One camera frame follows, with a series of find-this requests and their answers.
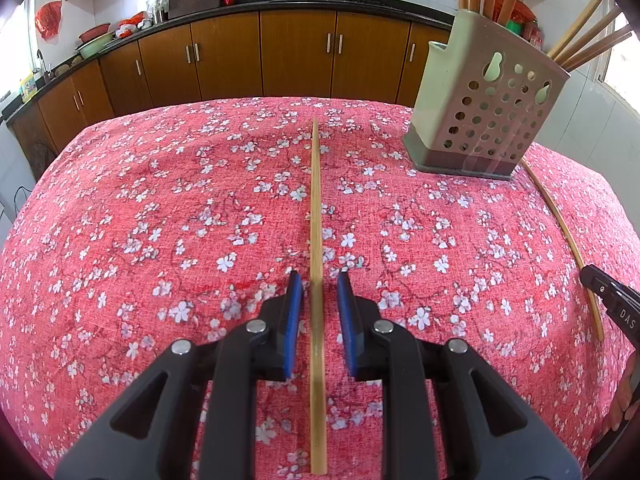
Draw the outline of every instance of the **human hand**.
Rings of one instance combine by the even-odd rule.
[[[622,374],[620,382],[618,383],[616,394],[611,401],[609,413],[607,413],[607,416],[603,421],[602,434],[607,433],[607,431],[609,430],[617,431],[623,418],[625,420],[631,420],[632,417],[636,414],[638,406],[640,406],[639,400],[633,406],[629,407],[629,404],[631,403],[631,397],[633,396],[630,379],[631,375],[636,369],[637,360],[638,356],[636,352],[633,352],[629,356],[629,359],[626,360],[625,371]]]

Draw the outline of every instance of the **silver screw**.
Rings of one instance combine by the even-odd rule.
[[[454,354],[463,354],[468,350],[468,348],[469,345],[462,339],[452,339],[449,341],[449,350]]]
[[[261,319],[252,319],[246,324],[246,331],[252,334],[259,334],[267,329],[267,324]]]
[[[373,324],[373,330],[381,334],[393,332],[394,324],[387,319],[379,319]]]
[[[188,354],[189,350],[191,350],[191,343],[186,339],[178,339],[178,341],[174,341],[174,344],[171,345],[171,352],[174,354]]]

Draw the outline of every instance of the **black cable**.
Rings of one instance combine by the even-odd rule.
[[[24,186],[20,186],[18,189],[15,190],[15,194],[14,194],[14,212],[15,212],[15,216],[18,216],[18,206],[15,203],[15,199],[18,197],[18,192],[22,190],[22,192],[24,193],[24,201],[26,202],[27,200],[27,191],[30,193],[33,191],[33,189],[27,189]]]

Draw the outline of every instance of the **table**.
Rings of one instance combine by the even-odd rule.
[[[315,116],[329,476],[379,478],[382,445],[380,385],[343,364],[341,269],[415,335],[466,338],[583,463],[631,346],[606,317],[596,342],[574,258],[526,172],[417,173],[401,143],[411,113],[220,100],[105,121],[69,144],[21,210],[0,275],[0,406],[46,471],[173,340],[217,340],[283,293],[291,269],[308,279]],[[606,181],[536,144],[527,160],[585,261],[640,283],[640,240]],[[309,476],[308,327],[305,300],[293,378],[258,388],[261,479]]]

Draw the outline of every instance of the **blue gripper pad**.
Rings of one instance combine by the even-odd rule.
[[[352,319],[352,308],[355,307],[353,291],[346,272],[338,274],[338,311],[340,313],[340,326],[342,328],[342,344],[344,345],[344,360],[349,375],[356,375],[356,337]]]
[[[285,302],[289,310],[289,316],[287,317],[287,331],[284,335],[284,375],[289,379],[296,357],[298,321],[300,320],[300,307],[302,306],[302,279],[295,270],[289,276]]]

